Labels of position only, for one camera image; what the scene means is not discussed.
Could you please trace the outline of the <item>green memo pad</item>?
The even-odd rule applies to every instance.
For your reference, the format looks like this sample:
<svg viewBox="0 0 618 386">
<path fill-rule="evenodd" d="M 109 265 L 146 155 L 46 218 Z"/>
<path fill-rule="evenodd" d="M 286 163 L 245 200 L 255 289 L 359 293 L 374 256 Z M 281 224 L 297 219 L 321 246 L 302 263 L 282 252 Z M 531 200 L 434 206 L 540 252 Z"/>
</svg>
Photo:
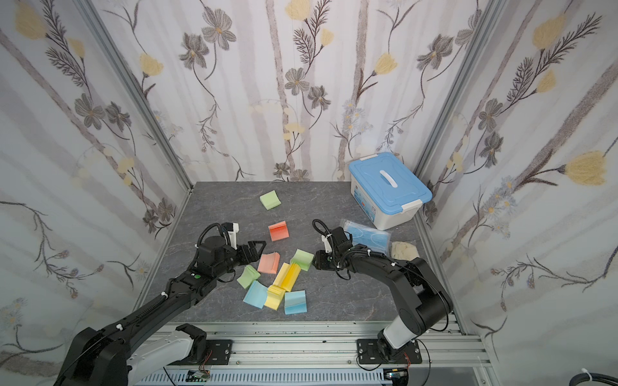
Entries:
<svg viewBox="0 0 618 386">
<path fill-rule="evenodd" d="M 248 290 L 252 284 L 260 278 L 261 274 L 252 267 L 252 265 L 245 265 L 241 276 L 237 279 L 238 284 L 244 289 Z"/>
<path fill-rule="evenodd" d="M 269 191 L 261 195 L 259 199 L 266 210 L 271 210 L 281 204 L 281 201 L 276 191 Z"/>
<path fill-rule="evenodd" d="M 310 267 L 312 266 L 313 261 L 314 261 L 313 253 L 309 253 L 304 250 L 297 249 L 290 263 L 291 265 L 296 264 L 303 271 L 308 271 Z"/>
</svg>

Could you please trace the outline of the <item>large yellow memo pad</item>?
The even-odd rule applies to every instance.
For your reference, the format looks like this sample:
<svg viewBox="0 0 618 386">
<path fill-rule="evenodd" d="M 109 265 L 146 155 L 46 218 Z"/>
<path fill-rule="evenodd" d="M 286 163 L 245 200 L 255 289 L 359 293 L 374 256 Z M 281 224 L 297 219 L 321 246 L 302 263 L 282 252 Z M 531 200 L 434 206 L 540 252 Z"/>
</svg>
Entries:
<svg viewBox="0 0 618 386">
<path fill-rule="evenodd" d="M 298 264 L 283 263 L 280 271 L 277 273 L 273 285 L 286 292 L 291 292 L 300 272 L 301 267 Z"/>
</svg>

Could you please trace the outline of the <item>clear bag with beige contents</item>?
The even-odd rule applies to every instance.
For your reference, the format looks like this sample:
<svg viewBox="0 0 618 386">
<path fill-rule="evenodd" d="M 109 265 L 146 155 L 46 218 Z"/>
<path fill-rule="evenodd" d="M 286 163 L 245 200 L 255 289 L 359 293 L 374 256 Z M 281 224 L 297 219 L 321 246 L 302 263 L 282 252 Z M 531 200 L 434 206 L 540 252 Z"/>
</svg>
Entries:
<svg viewBox="0 0 618 386">
<path fill-rule="evenodd" d="M 420 257 L 415 245 L 408 242 L 394 241 L 391 245 L 390 255 L 394 260 L 413 261 Z"/>
</svg>

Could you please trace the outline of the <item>white box with blue lid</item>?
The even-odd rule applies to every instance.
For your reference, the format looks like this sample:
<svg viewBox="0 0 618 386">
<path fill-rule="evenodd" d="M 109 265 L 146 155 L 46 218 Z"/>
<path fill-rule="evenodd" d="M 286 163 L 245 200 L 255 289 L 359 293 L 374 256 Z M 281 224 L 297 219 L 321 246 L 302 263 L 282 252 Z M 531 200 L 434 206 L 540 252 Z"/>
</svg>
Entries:
<svg viewBox="0 0 618 386">
<path fill-rule="evenodd" d="M 351 194 L 376 229 L 406 223 L 432 201 L 430 189 L 391 153 L 351 162 Z"/>
</svg>

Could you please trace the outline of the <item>red memo pad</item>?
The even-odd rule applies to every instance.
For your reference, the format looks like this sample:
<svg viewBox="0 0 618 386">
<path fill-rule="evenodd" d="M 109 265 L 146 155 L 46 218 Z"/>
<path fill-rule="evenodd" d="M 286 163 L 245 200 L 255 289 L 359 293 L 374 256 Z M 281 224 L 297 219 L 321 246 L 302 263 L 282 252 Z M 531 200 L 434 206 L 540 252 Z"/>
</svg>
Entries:
<svg viewBox="0 0 618 386">
<path fill-rule="evenodd" d="M 284 240 L 290 236 L 286 221 L 281 221 L 274 225 L 270 225 L 268 230 L 270 239 L 273 242 Z"/>
</svg>

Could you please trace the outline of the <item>small circuit board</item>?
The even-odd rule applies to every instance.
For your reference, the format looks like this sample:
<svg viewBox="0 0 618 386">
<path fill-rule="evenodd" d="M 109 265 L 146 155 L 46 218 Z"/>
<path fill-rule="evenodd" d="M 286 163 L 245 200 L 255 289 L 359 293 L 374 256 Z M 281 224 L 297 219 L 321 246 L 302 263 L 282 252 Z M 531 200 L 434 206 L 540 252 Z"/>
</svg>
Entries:
<svg viewBox="0 0 618 386">
<path fill-rule="evenodd" d="M 211 374 L 209 370 L 189 370 L 185 377 L 185 381 L 189 383 L 200 383 L 209 381 L 210 378 Z"/>
</svg>

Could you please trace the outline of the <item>aluminium rail frame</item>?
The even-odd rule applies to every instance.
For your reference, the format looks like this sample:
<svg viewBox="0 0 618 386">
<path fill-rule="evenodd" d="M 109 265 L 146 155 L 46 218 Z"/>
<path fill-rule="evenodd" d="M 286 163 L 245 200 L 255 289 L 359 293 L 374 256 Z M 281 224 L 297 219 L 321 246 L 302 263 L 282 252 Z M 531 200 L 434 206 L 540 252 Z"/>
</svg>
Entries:
<svg viewBox="0 0 618 386">
<path fill-rule="evenodd" d="M 457 323 L 429 331 L 418 345 L 421 364 L 360 364 L 358 339 L 373 339 L 383 322 L 197 323 L 208 339 L 231 339 L 228 365 L 167 366 L 143 385 L 498 385 L 489 353 Z M 189 383 L 189 370 L 209 381 Z"/>
</svg>

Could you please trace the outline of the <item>pink memo pad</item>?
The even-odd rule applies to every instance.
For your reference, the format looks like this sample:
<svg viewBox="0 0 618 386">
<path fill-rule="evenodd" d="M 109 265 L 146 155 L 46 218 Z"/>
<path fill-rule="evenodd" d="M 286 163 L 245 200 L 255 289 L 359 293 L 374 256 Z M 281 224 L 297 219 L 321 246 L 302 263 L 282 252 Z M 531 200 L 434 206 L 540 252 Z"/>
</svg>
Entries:
<svg viewBox="0 0 618 386">
<path fill-rule="evenodd" d="M 279 253 L 267 253 L 262 254 L 257 271 L 259 273 L 265 274 L 276 274 L 278 273 L 278 265 L 280 261 Z"/>
</svg>

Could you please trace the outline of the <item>small yellow memo pad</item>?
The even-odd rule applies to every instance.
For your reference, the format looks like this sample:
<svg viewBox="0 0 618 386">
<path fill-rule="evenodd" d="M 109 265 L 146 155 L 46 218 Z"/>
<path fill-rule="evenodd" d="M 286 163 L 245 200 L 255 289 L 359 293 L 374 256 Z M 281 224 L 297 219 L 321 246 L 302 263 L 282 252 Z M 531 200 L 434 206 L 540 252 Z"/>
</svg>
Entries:
<svg viewBox="0 0 618 386">
<path fill-rule="evenodd" d="M 285 294 L 285 289 L 275 285 L 269 286 L 267 289 L 267 300 L 265 300 L 264 307 L 270 308 L 271 310 L 278 310 Z"/>
</svg>

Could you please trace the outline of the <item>left blue memo pad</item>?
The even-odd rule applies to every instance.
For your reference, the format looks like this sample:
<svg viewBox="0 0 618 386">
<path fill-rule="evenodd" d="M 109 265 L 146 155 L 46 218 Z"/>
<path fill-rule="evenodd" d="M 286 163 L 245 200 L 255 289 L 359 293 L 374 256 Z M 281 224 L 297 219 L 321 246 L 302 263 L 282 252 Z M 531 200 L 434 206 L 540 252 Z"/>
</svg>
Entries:
<svg viewBox="0 0 618 386">
<path fill-rule="evenodd" d="M 262 309 L 267 301 L 268 289 L 259 281 L 253 281 L 243 299 L 245 304 Z"/>
</svg>

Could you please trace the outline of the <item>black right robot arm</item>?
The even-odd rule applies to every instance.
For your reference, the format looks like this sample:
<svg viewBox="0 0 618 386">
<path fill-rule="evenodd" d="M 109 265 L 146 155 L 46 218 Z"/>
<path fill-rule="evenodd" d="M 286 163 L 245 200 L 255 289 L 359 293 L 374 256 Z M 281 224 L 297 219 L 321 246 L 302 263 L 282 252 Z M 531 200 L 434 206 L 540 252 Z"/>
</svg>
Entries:
<svg viewBox="0 0 618 386">
<path fill-rule="evenodd" d="M 392 360 L 403 348 L 453 312 L 452 299 L 434 271 L 420 257 L 397 260 L 358 244 L 337 256 L 322 249 L 315 253 L 317 270 L 367 275 L 386 285 L 398 316 L 378 334 L 378 349 Z"/>
</svg>

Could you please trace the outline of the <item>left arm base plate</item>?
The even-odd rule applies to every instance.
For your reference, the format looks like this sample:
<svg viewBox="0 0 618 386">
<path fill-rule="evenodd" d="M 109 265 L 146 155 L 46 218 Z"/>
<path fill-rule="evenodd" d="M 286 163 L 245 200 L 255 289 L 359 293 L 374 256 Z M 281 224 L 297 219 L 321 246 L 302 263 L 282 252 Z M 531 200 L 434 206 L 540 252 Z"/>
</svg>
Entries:
<svg viewBox="0 0 618 386">
<path fill-rule="evenodd" d="M 228 365 L 232 351 L 231 339 L 202 339 L 192 345 L 186 357 L 172 365 Z"/>
</svg>

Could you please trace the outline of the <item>right blue memo pad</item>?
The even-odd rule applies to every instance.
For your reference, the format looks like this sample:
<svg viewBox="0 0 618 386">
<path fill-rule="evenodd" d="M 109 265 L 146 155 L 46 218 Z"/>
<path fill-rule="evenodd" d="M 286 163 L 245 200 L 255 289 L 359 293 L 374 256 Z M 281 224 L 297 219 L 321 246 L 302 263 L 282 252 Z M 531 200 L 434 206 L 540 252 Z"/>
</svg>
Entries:
<svg viewBox="0 0 618 386">
<path fill-rule="evenodd" d="M 307 313 L 307 298 L 305 290 L 287 292 L 284 299 L 284 312 L 286 315 Z"/>
</svg>

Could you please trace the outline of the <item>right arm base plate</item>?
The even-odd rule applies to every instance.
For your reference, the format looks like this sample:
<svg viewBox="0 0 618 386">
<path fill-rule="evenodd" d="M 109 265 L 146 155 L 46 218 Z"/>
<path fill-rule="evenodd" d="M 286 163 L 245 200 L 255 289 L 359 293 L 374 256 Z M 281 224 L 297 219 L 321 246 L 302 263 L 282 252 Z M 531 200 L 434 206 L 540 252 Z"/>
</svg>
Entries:
<svg viewBox="0 0 618 386">
<path fill-rule="evenodd" d="M 384 339 L 358 339 L 357 358 L 360 364 L 421 364 L 422 353 L 417 340 L 399 349 L 392 348 Z"/>
</svg>

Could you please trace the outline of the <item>blue memo pad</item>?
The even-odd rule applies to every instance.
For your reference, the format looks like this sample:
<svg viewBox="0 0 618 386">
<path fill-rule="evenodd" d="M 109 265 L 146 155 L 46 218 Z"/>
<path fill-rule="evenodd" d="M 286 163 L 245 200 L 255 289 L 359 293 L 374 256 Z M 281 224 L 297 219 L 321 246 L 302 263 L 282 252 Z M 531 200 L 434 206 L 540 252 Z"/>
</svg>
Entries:
<svg viewBox="0 0 618 386">
<path fill-rule="evenodd" d="M 243 299 L 245 304 L 262 309 L 267 301 L 268 289 L 259 281 L 253 281 Z"/>
<path fill-rule="evenodd" d="M 307 298 L 305 290 L 287 292 L 284 299 L 284 312 L 286 315 L 307 313 Z"/>
</svg>

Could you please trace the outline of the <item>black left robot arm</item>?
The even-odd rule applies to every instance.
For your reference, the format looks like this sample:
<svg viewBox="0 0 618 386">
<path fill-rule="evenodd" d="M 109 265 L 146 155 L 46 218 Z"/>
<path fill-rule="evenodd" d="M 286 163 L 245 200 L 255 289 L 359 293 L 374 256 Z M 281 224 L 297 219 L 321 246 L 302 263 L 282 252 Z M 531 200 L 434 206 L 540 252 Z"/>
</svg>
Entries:
<svg viewBox="0 0 618 386">
<path fill-rule="evenodd" d="M 100 330 L 87 327 L 73 339 L 56 385 L 130 385 L 141 381 L 143 365 L 130 358 L 162 326 L 197 305 L 217 286 L 221 276 L 239 265 L 257 262 L 267 243 L 231 246 L 211 236 L 196 246 L 188 268 L 168 281 L 165 290 L 138 310 Z"/>
</svg>

